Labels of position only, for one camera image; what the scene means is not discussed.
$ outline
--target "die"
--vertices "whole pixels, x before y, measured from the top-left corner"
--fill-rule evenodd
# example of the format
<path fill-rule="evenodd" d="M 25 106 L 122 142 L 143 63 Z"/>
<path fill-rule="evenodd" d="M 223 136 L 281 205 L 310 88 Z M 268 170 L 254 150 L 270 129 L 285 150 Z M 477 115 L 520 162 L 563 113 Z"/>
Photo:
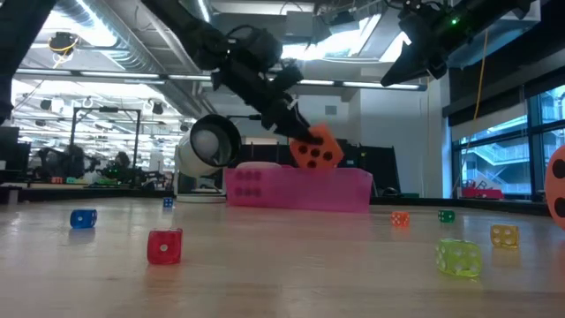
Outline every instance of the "die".
<path fill-rule="evenodd" d="M 438 212 L 438 220 L 442 223 L 453 223 L 456 221 L 456 213 L 453 210 L 440 210 Z"/>
<path fill-rule="evenodd" d="M 98 219 L 95 209 L 75 209 L 71 213 L 71 227 L 73 229 L 88 229 L 94 227 Z"/>
<path fill-rule="evenodd" d="M 151 264 L 176 264 L 183 250 L 183 230 L 152 230 L 147 241 L 147 260 Z"/>
<path fill-rule="evenodd" d="M 320 145 L 299 140 L 290 143 L 290 152 L 300 168 L 331 169 L 342 159 L 343 151 L 326 125 L 312 126 L 310 133 L 320 139 Z"/>
<path fill-rule="evenodd" d="M 163 198 L 162 199 L 162 206 L 164 208 L 172 208 L 173 207 L 173 198 Z"/>
<path fill-rule="evenodd" d="M 390 222 L 394 226 L 410 225 L 410 215 L 408 212 L 395 211 L 390 215 Z"/>
<path fill-rule="evenodd" d="M 547 164 L 546 198 L 551 217 L 565 230 L 565 146 L 555 150 Z"/>
<path fill-rule="evenodd" d="M 480 249 L 469 241 L 441 239 L 435 247 L 435 264 L 446 274 L 475 277 L 482 268 Z"/>
<path fill-rule="evenodd" d="M 520 231 L 515 225 L 491 225 L 491 242 L 494 246 L 518 248 L 520 245 Z"/>

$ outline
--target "red die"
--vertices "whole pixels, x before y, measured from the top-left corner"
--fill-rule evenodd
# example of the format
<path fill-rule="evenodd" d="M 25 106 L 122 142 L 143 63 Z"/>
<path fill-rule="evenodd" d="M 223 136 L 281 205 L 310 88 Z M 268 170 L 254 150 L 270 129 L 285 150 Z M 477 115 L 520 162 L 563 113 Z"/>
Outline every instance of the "red die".
<path fill-rule="evenodd" d="M 176 264 L 183 250 L 183 230 L 152 230 L 147 242 L 147 260 L 151 264 Z"/>
<path fill-rule="evenodd" d="M 390 215 L 390 221 L 394 226 L 408 226 L 410 224 L 410 216 L 408 212 L 395 211 Z"/>

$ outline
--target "window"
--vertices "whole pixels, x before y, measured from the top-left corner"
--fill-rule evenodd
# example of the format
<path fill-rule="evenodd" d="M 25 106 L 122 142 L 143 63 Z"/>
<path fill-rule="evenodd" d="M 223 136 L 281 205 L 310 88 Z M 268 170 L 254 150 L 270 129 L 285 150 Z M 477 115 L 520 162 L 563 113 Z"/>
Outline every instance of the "window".
<path fill-rule="evenodd" d="M 539 95 L 541 123 L 548 124 L 565 119 L 565 85 Z"/>
<path fill-rule="evenodd" d="M 546 181 L 546 170 L 549 164 L 549 159 L 554 152 L 561 146 L 565 145 L 565 129 L 557 129 L 551 132 L 546 132 L 543 135 L 544 141 L 544 182 Z"/>
<path fill-rule="evenodd" d="M 505 194 L 530 194 L 530 151 L 527 138 L 463 148 L 461 180 L 484 183 Z"/>
<path fill-rule="evenodd" d="M 475 140 L 483 140 L 485 138 L 491 138 L 494 136 L 503 135 L 504 133 L 512 133 L 519 130 L 526 129 L 528 125 L 528 118 L 526 115 L 511 119 L 505 123 L 496 125 L 494 127 L 490 127 L 485 129 L 482 132 L 477 132 L 472 135 L 471 141 Z M 462 138 L 460 143 L 466 144 L 469 141 L 467 137 Z"/>
<path fill-rule="evenodd" d="M 456 186 L 474 181 L 501 189 L 505 199 L 543 201 L 549 160 L 565 147 L 565 85 L 477 122 L 454 125 L 451 133 Z"/>

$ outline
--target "pink plastic bin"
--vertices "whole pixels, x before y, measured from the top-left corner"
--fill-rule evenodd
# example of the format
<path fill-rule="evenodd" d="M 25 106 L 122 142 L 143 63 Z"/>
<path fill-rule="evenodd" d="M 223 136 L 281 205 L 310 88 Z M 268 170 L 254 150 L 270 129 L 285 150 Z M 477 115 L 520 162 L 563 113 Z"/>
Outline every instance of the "pink plastic bin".
<path fill-rule="evenodd" d="M 231 206 L 368 212 L 373 176 L 364 170 L 227 169 Z"/>

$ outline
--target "orange foam die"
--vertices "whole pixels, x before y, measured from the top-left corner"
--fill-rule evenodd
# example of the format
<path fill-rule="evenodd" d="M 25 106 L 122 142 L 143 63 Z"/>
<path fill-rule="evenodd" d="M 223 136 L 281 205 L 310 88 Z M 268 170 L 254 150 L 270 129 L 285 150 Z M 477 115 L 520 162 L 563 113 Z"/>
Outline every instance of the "orange foam die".
<path fill-rule="evenodd" d="M 546 198 L 551 217 L 565 230 L 565 146 L 561 146 L 547 165 Z"/>
<path fill-rule="evenodd" d="M 300 168 L 334 168 L 342 159 L 343 151 L 326 125 L 310 127 L 314 137 L 321 138 L 321 145 L 311 145 L 302 141 L 290 142 L 290 152 Z"/>

